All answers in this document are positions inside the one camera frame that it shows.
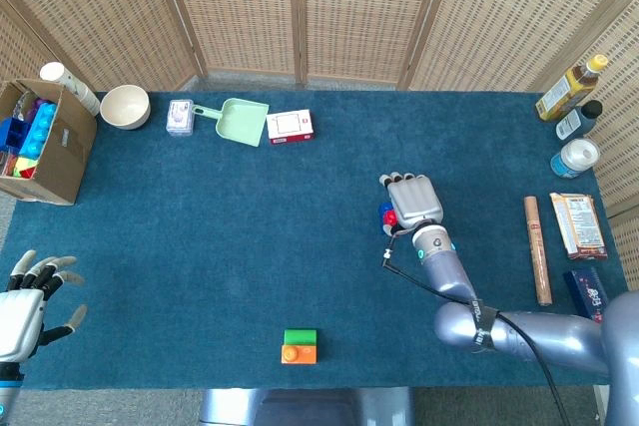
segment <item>blue carpet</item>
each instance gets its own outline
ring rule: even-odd
[[[522,198],[537,195],[555,303],[574,313],[550,192],[596,198],[610,259],[596,262],[611,297],[625,289],[592,173],[548,166],[560,148],[531,94],[194,93],[202,105],[240,97],[271,112],[310,108],[317,138],[254,149],[165,131],[170,99],[151,95],[139,131],[100,122],[74,207],[20,203],[2,270],[29,247],[76,254],[87,285],[52,298],[48,326],[80,302],[79,332],[25,367],[38,388],[342,387],[543,384],[534,363],[472,355],[432,332],[437,301],[380,269],[386,238],[377,183],[393,170],[428,174],[475,289],[503,310],[536,304]],[[405,240],[395,262],[419,274]],[[319,364],[280,365],[285,328],[319,330]],[[564,384],[596,378],[554,368]]]

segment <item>yellow bottle cap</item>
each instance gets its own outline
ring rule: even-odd
[[[586,68],[590,72],[601,72],[608,65],[608,57],[597,54],[586,64]]]
[[[298,357],[298,349],[294,346],[285,346],[282,351],[282,358],[285,361],[295,361]]]

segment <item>orange block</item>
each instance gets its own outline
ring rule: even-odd
[[[307,344],[282,346],[282,364],[316,364],[318,348]]]

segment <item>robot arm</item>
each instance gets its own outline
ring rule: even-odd
[[[74,256],[50,256],[29,268],[35,258],[27,251],[16,263],[0,293],[0,425],[8,424],[24,375],[20,363],[33,356],[38,346],[46,346],[78,328],[87,312],[81,305],[63,326],[44,331],[43,318],[51,295],[65,282],[82,284],[84,279],[70,271],[60,271],[76,261]]]
[[[412,244],[430,286],[461,300],[477,298],[459,258],[438,223],[441,204],[426,176],[393,173],[382,176],[399,224],[414,229]],[[607,425],[639,424],[639,292],[615,298],[602,327],[581,316],[532,312],[501,312],[529,336],[550,364],[609,375]],[[446,302],[434,321],[437,337],[451,346],[481,351],[475,318],[466,304]],[[492,347],[523,360],[533,360],[532,349],[521,335],[499,317],[490,328]]]

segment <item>white bottle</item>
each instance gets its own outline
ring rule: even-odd
[[[550,168],[563,179],[574,179],[593,167],[601,154],[592,140],[575,139],[550,160]]]
[[[40,78],[64,85],[94,117],[100,112],[100,101],[87,85],[78,80],[60,62],[49,62],[40,69]]]

